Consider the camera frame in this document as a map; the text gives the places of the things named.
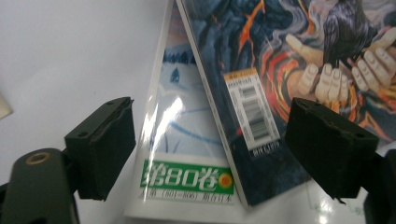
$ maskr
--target green label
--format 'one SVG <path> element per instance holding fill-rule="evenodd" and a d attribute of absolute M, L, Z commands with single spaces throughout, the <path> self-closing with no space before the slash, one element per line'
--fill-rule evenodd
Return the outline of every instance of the green label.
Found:
<path fill-rule="evenodd" d="M 228 167 L 145 160 L 143 169 L 142 188 L 233 194 Z"/>

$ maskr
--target book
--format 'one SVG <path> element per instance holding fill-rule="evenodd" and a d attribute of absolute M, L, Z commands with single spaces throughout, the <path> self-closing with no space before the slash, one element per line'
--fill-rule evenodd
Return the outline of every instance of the book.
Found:
<path fill-rule="evenodd" d="M 154 177 L 154 172 L 148 172 L 148 167 L 153 171 L 154 167 L 163 164 L 161 171 L 166 168 L 166 174 L 170 169 L 177 170 L 178 174 L 178 169 L 181 169 L 183 175 L 187 172 L 193 177 L 203 168 L 212 168 L 212 171 L 219 168 L 219 171 L 230 173 L 191 45 L 174 1 L 168 2 L 161 33 L 146 118 L 137 141 L 133 184 L 125 216 L 204 223 L 262 223 L 266 220 L 286 224 L 293 220 L 295 224 L 305 224 L 320 220 L 335 224 L 347 220 L 358 224 L 364 221 L 364 192 L 357 200 L 346 200 L 347 206 L 344 206 L 332 201 L 311 181 L 275 197 L 269 203 L 245 209 L 235 186 L 228 192 L 168 186 L 164 184 L 166 175 L 161 179 L 163 173 L 157 172 Z M 179 112 L 171 109 L 179 106 L 179 102 L 183 105 Z"/>
<path fill-rule="evenodd" d="M 309 179 L 283 140 L 295 96 L 358 123 L 380 147 L 396 139 L 394 1 L 177 4 L 244 206 Z"/>
<path fill-rule="evenodd" d="M 8 105 L 6 99 L 0 93 L 0 119 L 12 113 L 11 107 Z"/>

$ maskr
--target barcode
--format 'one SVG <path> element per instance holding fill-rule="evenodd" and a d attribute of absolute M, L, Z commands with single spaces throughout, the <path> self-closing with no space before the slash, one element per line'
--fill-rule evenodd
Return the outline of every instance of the barcode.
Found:
<path fill-rule="evenodd" d="M 255 141 L 269 135 L 268 128 L 265 124 L 265 117 L 262 114 L 258 99 L 242 102 L 250 130 Z"/>
<path fill-rule="evenodd" d="M 242 95 L 244 96 L 244 98 L 256 95 L 256 90 L 254 89 L 254 86 L 242 89 Z"/>

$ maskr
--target book spine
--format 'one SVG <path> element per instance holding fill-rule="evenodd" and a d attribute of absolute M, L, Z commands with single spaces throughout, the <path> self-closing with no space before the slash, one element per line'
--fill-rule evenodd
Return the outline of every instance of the book spine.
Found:
<path fill-rule="evenodd" d="M 236 186 L 236 190 L 238 191 L 239 199 L 241 200 L 242 205 L 244 205 L 245 207 L 249 207 L 247 198 L 245 196 L 245 192 L 244 192 L 244 190 L 242 188 L 242 184 L 241 184 L 241 180 L 239 178 L 239 174 L 238 174 L 238 172 L 236 170 L 235 163 L 233 162 L 233 155 L 231 153 L 230 146 L 229 146 L 228 141 L 227 141 L 227 137 L 226 137 L 225 132 L 224 132 L 224 130 L 222 128 L 223 126 L 222 126 L 222 123 L 221 123 L 221 120 L 220 120 L 220 117 L 219 117 L 218 110 L 216 109 L 216 105 L 215 105 L 215 102 L 214 102 L 214 99 L 213 99 L 212 91 L 210 90 L 209 84 L 208 84 L 207 79 L 206 79 L 205 69 L 204 69 L 204 67 L 202 65 L 202 61 L 201 61 L 201 58 L 200 58 L 200 55 L 199 55 L 199 52 L 198 52 L 198 48 L 197 48 L 197 43 L 195 42 L 195 39 L 192 36 L 191 27 L 190 27 L 190 24 L 189 24 L 189 19 L 187 18 L 186 10 L 185 10 L 181 0 L 177 0 L 177 6 L 178 6 L 178 9 L 180 11 L 180 15 L 181 15 L 181 19 L 183 20 L 184 27 L 186 29 L 187 37 L 188 37 L 188 39 L 189 39 L 189 41 L 191 43 L 192 52 L 194 54 L 195 61 L 197 63 L 197 67 L 198 67 L 198 71 L 199 71 L 199 74 L 201 76 L 202 82 L 204 84 L 206 96 L 207 96 L 208 102 L 210 104 L 210 108 L 212 109 L 212 113 L 213 113 L 213 116 L 214 116 L 214 119 L 215 119 L 215 122 L 216 122 L 216 126 L 217 126 L 217 128 L 219 130 L 219 135 L 220 135 L 220 138 L 221 138 L 221 142 L 222 142 L 222 144 L 224 146 L 224 150 L 225 150 L 225 154 L 226 154 L 226 157 L 227 157 L 227 161 L 228 161 L 228 163 L 230 165 L 230 168 L 231 168 L 231 171 L 233 173 L 233 180 L 234 180 L 234 183 L 235 183 L 235 186 Z"/>

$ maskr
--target barcode sticker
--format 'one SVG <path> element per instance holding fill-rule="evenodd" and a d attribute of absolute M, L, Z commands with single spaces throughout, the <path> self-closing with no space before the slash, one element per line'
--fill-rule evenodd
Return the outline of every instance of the barcode sticker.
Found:
<path fill-rule="evenodd" d="M 255 68 L 224 75 L 247 148 L 255 150 L 280 138 Z"/>

